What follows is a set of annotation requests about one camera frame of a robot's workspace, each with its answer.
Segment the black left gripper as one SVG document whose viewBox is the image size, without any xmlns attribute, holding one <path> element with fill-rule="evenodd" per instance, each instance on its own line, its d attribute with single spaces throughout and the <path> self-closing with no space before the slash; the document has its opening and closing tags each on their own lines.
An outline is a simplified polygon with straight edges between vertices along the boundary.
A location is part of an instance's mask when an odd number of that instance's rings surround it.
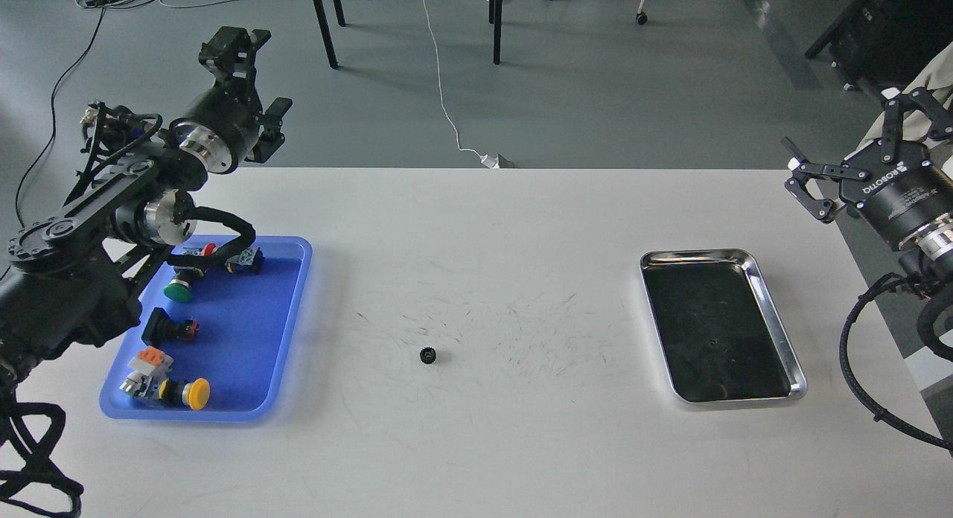
<svg viewBox="0 0 953 518">
<path fill-rule="evenodd" d="M 170 131 L 178 147 L 211 174 L 231 174 L 248 154 L 250 162 L 266 163 L 284 144 L 283 117 L 293 101 L 277 97 L 259 115 L 255 88 L 256 54 L 271 37 L 269 30 L 221 27 L 201 44 L 198 61 L 214 75 L 214 85 L 171 122 Z"/>
</svg>

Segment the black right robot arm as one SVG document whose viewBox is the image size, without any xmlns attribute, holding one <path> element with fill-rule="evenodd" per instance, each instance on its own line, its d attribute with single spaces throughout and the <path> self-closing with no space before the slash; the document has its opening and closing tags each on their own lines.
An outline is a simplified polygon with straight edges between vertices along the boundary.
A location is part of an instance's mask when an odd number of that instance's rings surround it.
<svg viewBox="0 0 953 518">
<path fill-rule="evenodd" d="M 918 298 L 918 315 L 906 304 L 910 330 L 889 330 L 897 339 L 918 339 L 920 350 L 936 361 L 951 361 L 951 345 L 938 328 L 951 314 L 951 178 L 933 161 L 929 142 L 951 141 L 951 109 L 935 91 L 916 86 L 905 93 L 879 94 L 879 134 L 835 163 L 808 161 L 789 138 L 789 175 L 784 189 L 821 223 L 841 211 L 864 220 L 898 258 L 898 266 L 872 281 L 857 297 L 838 338 L 838 365 L 848 389 L 873 420 L 930 446 L 951 450 L 950 440 L 932 435 L 889 412 L 855 375 L 849 339 L 861 312 L 882 294 Z"/>
</svg>

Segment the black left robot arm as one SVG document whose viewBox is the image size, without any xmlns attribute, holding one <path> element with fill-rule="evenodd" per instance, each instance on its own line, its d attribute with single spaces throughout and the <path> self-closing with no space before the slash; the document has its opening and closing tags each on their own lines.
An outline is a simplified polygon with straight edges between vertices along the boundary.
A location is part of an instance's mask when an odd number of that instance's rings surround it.
<svg viewBox="0 0 953 518">
<path fill-rule="evenodd" d="M 221 266 L 255 241 L 251 223 L 195 205 L 210 174 L 265 162 L 283 143 L 292 106 L 263 107 L 255 58 L 267 30 L 221 27 L 198 54 L 214 85 L 164 126 L 154 113 L 95 102 L 83 119 L 88 158 L 64 205 L 27 224 L 2 247 L 2 443 L 23 461 L 2 471 L 2 501 L 32 514 L 52 511 L 17 500 L 47 485 L 81 512 L 84 487 L 51 459 L 66 416 L 50 403 L 21 403 L 16 390 L 44 361 L 72 344 L 102 346 L 140 322 L 139 297 L 164 264 L 198 272 Z"/>
</svg>

